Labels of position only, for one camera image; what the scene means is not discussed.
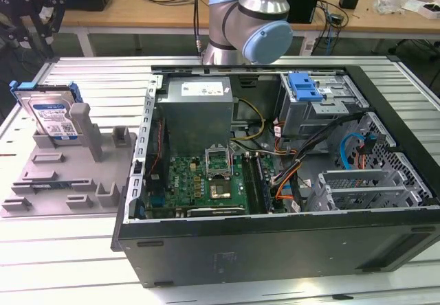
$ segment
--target slotted aluminum table surface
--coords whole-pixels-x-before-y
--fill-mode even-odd
[[[439,101],[386,57],[285,57],[280,65],[359,65],[440,163]],[[78,83],[102,132],[137,132],[151,65],[197,65],[193,57],[62,58],[40,84]],[[0,201],[31,153],[34,123],[17,105],[0,127]],[[143,289],[123,253],[110,250],[115,216],[0,219],[2,304],[438,304],[440,245],[393,273]],[[332,295],[352,300],[336,300]]]

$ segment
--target wire bundle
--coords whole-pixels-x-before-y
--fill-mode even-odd
[[[339,23],[335,23],[335,21],[333,21],[333,19],[331,18],[331,13],[329,12],[329,5],[333,6],[334,8],[337,8],[339,11],[341,11],[342,13],[344,13],[345,15],[345,19],[343,21],[342,24]],[[316,48],[320,47],[320,48],[325,48],[325,54],[329,55],[333,53],[333,50],[335,49],[335,46],[338,44],[339,41],[339,34],[341,33],[342,29],[344,29],[349,21],[349,15],[339,6],[329,3],[326,0],[319,0],[318,5],[316,5],[317,8],[319,8],[320,10],[322,10],[324,12],[324,17],[325,17],[325,25],[324,25],[324,29],[321,33],[321,35],[319,36],[318,41],[316,42],[315,47],[313,48],[313,51],[311,52],[312,54],[315,52]],[[332,39],[332,31],[335,31],[336,35],[335,35],[335,39]],[[327,31],[327,36],[326,36],[326,41],[325,43],[327,44],[325,47],[321,47],[321,41],[322,38],[324,37],[325,32]]]
[[[275,124],[275,127],[282,127],[282,126],[284,126],[284,124],[285,124],[286,122],[279,122],[279,123],[277,123],[277,124]],[[287,150],[282,150],[281,148],[279,148],[278,147],[278,145],[280,144],[280,138],[276,138],[275,139],[275,153],[278,153],[278,154],[284,154],[284,155],[286,155],[287,154]],[[296,154],[296,150],[295,149],[291,149],[290,150],[290,152],[289,152],[290,154]]]
[[[332,122],[328,123],[326,126],[324,126],[321,130],[319,130],[317,133],[312,135],[308,140],[304,142],[304,144],[296,151],[296,154],[294,156],[294,162],[293,164],[286,169],[284,172],[280,173],[278,176],[274,177],[274,180],[272,181],[273,186],[278,186],[277,191],[277,197],[279,197],[279,194],[281,193],[281,190],[283,189],[283,186],[287,183],[288,180],[290,180],[292,177],[295,177],[296,180],[296,171],[301,167],[301,163],[303,159],[306,157],[307,153],[310,150],[313,150],[317,144],[320,142],[323,142],[328,136],[341,124],[351,122],[354,120],[360,120],[362,116],[365,115],[365,112],[358,112],[353,113],[350,115],[345,115],[342,117],[337,118],[336,120],[333,120]]]

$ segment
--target yellow wire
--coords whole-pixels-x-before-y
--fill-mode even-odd
[[[260,130],[254,135],[248,135],[247,137],[231,138],[231,139],[232,140],[251,140],[251,139],[259,137],[261,135],[261,133],[263,133],[263,131],[264,131],[265,119],[263,118],[263,115],[261,115],[260,111],[253,104],[248,102],[246,99],[239,98],[239,101],[245,102],[246,104],[251,106],[252,109],[254,109],[256,111],[256,113],[260,116],[260,119],[261,119],[261,127],[260,127]]]

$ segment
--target sticker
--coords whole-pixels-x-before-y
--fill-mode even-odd
[[[223,95],[221,82],[185,82],[181,85],[182,97]]]
[[[292,201],[291,202],[291,208],[296,212],[299,213],[301,212],[301,207],[297,204],[297,202]]]
[[[311,188],[311,180],[310,179],[305,179],[303,181],[304,181],[304,183],[302,183],[300,185],[300,188]]]
[[[52,188],[50,185],[32,185],[33,188]]]
[[[318,92],[319,92],[319,93],[332,93],[331,90],[330,90],[329,88],[326,88],[326,87],[324,87],[324,88],[322,88],[322,87],[318,88]]]
[[[280,126],[275,126],[274,132],[275,132],[275,137],[281,138],[281,127]]]
[[[34,104],[32,108],[50,137],[59,140],[78,138],[72,121],[65,117],[67,109],[63,104]]]

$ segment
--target blue hard drive label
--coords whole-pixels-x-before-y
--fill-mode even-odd
[[[72,121],[67,118],[67,109],[63,104],[34,104],[32,106],[38,121],[50,137],[57,140],[78,138],[78,132]]]

